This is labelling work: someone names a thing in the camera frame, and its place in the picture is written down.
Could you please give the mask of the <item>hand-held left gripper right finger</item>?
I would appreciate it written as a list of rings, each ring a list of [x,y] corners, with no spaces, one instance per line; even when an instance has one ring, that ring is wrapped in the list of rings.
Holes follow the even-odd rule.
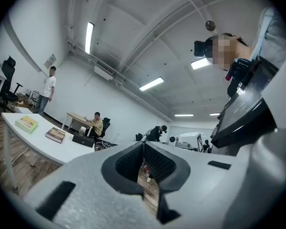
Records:
[[[143,153],[152,175],[162,179],[158,216],[143,212],[144,225],[252,224],[250,146],[224,156],[145,142]]]

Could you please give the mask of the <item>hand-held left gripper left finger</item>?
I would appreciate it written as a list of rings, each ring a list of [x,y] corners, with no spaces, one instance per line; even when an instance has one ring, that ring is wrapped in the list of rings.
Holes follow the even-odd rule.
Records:
[[[24,196],[37,209],[63,181],[75,188],[61,205],[53,223],[64,229],[156,229],[158,221],[139,195],[117,192],[103,178],[101,167],[110,156],[132,143],[79,156],[40,180]]]

